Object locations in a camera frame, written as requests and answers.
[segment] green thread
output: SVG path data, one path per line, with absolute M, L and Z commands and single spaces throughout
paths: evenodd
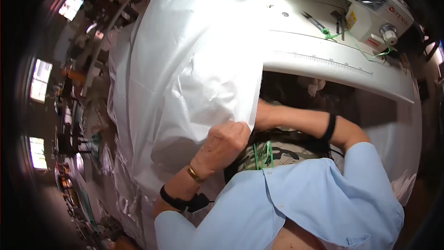
M 271 161 L 271 167 L 274 167 L 273 148 L 271 147 L 271 141 L 267 141 L 262 151 L 258 152 L 256 143 L 253 143 L 254 162 L 256 163 L 256 170 L 261 170 L 264 164 L 267 163 L 268 158 Z
M 367 60 L 369 60 L 369 61 L 371 61 L 371 62 L 375 62 L 374 60 L 372 60 L 373 58 L 376 58 L 376 57 L 378 57 L 378 56 L 384 56 L 384 55 L 387 55 L 387 54 L 389 54 L 389 53 L 393 50 L 393 48 L 392 48 L 391 46 L 386 45 L 386 46 L 388 47 L 388 51 L 387 51 L 387 52 L 382 52 L 382 53 L 376 54 L 376 55 L 374 55 L 374 56 L 372 56 L 372 57 L 367 57 L 366 54 L 368 54 L 368 53 L 365 53 L 365 52 L 364 52 L 364 51 L 358 46 L 358 44 L 356 43 L 355 38 L 353 37 L 353 35 L 350 34 L 350 32 L 349 32 L 348 30 L 346 30 L 346 32 L 352 37 L 352 39 L 353 39 L 353 43 L 355 44 L 356 48 L 359 49 L 359 51 L 362 53 L 362 55 L 363 55 Z
M 321 32 L 325 35 L 325 40 L 330 40 L 330 39 L 336 38 L 337 36 L 341 35 L 341 33 L 331 35 L 330 30 L 328 28 L 322 28 Z
M 267 149 L 269 151 L 269 155 L 271 158 L 271 168 L 274 168 L 274 160 L 273 160 L 273 147 L 271 146 L 271 141 L 267 141 Z
M 256 163 L 256 170 L 259 170 L 258 152 L 256 150 L 256 143 L 253 143 L 253 152 L 254 152 L 254 163 Z
M 388 47 L 388 51 L 387 52 L 382 52 L 382 53 L 379 53 L 379 54 L 376 54 L 376 55 L 374 55 L 374 56 L 372 56 L 372 57 L 368 57 L 366 54 L 368 54 L 368 53 L 365 53 L 359 46 L 358 46 L 358 44 L 356 43 L 356 41 L 355 41 L 355 38 L 353 37 L 353 35 L 352 34 L 350 34 L 350 32 L 348 31 L 348 30 L 345 30 L 351 37 L 352 37 L 352 39 L 353 39 L 353 43 L 355 44 L 355 46 L 356 46 L 356 48 L 362 53 L 362 55 L 367 59 L 367 60 L 369 60 L 369 61 L 371 61 L 371 62 L 375 62 L 374 60 L 372 60 L 373 58 L 376 58 L 376 57 L 378 57 L 378 56 L 384 56 L 384 55 L 387 55 L 387 54 L 389 54 L 392 50 L 393 50 L 393 48 L 391 47 L 391 46 L 389 46 L 389 45 L 387 45 L 386 44 L 386 46 Z M 328 28 L 322 28 L 321 29 L 321 32 L 325 35 L 325 40 L 330 40 L 330 39 L 332 39 L 333 40 L 333 38 L 336 38 L 337 36 L 339 36 L 339 35 L 341 35 L 341 33 L 338 33 L 338 34 L 336 34 L 336 35 L 331 35 L 330 34 L 330 30 L 328 29 Z

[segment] yellow label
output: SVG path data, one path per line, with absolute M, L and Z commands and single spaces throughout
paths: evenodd
M 348 26 L 348 30 L 351 30 L 353 25 L 355 25 L 356 22 L 356 16 L 355 16 L 355 12 L 351 12 L 350 15 L 348 15 L 347 18 L 347 26 Z

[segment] light blue shirt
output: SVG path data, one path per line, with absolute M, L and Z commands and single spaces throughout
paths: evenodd
M 271 249 L 289 218 L 326 249 L 391 249 L 404 222 L 374 145 L 345 155 L 344 174 L 331 159 L 237 173 L 195 228 L 180 213 L 156 218 L 159 250 Z

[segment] wrist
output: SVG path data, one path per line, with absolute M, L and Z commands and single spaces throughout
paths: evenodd
M 203 181 L 207 180 L 211 175 L 214 174 L 214 170 L 211 170 L 208 168 L 208 166 L 202 164 L 202 162 L 196 157 L 194 157 L 190 161 L 190 166 L 193 169 L 193 171 L 196 173 L 196 175 L 199 176 L 199 178 Z

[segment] black wristband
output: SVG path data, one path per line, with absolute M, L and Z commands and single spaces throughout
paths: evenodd
M 210 200 L 203 193 L 199 195 L 196 194 L 190 201 L 184 201 L 179 198 L 173 199 L 165 191 L 165 186 L 162 186 L 160 189 L 160 197 L 162 197 L 162 199 L 170 206 L 180 210 L 181 212 L 185 211 L 187 207 L 188 212 L 195 212 L 208 206 L 208 203 L 210 202 Z
M 330 113 L 329 126 L 327 127 L 327 130 L 325 131 L 324 135 L 321 138 L 319 138 L 319 140 L 328 143 L 333 136 L 333 131 L 335 126 L 336 126 L 336 115 Z

